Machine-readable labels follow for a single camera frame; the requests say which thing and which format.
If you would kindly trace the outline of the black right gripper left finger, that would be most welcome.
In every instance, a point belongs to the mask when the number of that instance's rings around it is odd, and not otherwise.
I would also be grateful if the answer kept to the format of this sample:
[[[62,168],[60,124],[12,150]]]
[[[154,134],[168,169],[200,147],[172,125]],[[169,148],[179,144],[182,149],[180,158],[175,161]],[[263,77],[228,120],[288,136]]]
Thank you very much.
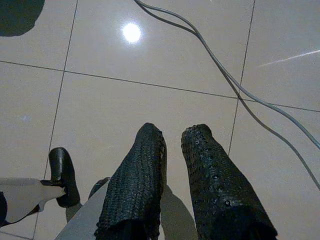
[[[162,132],[145,123],[108,182],[94,236],[97,240],[156,240],[166,185],[167,147]]]

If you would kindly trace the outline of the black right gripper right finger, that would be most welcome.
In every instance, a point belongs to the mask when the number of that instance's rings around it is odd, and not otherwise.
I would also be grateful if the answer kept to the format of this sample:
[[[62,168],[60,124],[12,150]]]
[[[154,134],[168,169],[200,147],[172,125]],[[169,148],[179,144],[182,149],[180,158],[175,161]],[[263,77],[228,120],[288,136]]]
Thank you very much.
[[[200,240],[275,240],[273,226],[252,185],[206,124],[181,136]]]

